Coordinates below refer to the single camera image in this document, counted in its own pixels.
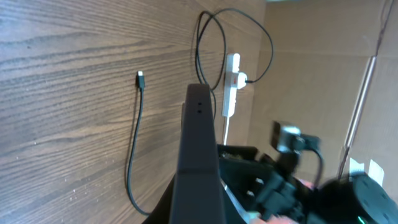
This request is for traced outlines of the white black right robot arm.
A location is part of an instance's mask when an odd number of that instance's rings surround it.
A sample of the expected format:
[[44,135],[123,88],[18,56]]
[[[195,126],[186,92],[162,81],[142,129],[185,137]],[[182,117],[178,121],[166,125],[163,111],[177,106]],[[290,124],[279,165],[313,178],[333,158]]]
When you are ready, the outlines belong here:
[[397,204],[365,173],[307,187],[255,147],[217,146],[220,176],[242,209],[264,221],[397,223]]

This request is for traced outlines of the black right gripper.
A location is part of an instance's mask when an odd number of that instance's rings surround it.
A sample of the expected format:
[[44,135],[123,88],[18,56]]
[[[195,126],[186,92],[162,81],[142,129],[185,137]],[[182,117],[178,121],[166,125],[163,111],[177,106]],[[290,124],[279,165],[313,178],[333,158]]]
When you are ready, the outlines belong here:
[[305,221],[306,186],[283,174],[272,158],[252,146],[219,144],[217,150],[221,179],[245,211]]

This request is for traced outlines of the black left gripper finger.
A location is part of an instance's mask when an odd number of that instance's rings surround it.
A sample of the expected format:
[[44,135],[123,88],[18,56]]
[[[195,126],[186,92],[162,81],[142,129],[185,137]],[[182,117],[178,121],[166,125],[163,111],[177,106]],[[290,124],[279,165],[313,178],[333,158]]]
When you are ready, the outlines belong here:
[[220,181],[207,85],[187,88],[177,170],[145,223],[244,223]]

